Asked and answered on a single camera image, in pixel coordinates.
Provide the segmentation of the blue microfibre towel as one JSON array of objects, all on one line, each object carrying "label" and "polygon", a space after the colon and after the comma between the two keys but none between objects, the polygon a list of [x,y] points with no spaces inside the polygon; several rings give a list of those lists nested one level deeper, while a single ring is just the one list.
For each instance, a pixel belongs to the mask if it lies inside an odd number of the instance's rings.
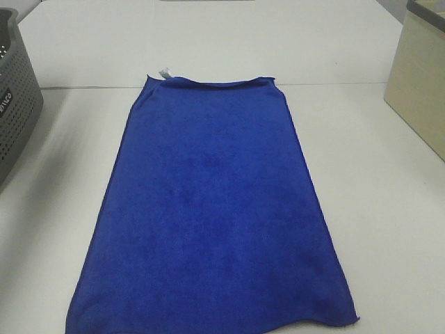
[{"label": "blue microfibre towel", "polygon": [[66,332],[266,333],[357,320],[274,78],[148,78]]}]

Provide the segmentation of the beige storage box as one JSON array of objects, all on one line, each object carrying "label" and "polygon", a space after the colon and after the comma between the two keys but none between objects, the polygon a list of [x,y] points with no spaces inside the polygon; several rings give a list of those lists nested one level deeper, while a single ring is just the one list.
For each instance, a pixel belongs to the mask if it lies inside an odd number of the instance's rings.
[{"label": "beige storage box", "polygon": [[444,158],[444,2],[408,1],[384,100]]}]

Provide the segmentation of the grey perforated plastic basket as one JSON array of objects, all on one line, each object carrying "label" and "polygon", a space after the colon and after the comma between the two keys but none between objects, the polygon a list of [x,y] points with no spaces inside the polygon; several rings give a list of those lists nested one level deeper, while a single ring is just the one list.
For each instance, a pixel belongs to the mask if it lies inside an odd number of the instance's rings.
[{"label": "grey perforated plastic basket", "polygon": [[14,8],[1,9],[1,182],[28,143],[44,105],[17,16]]}]

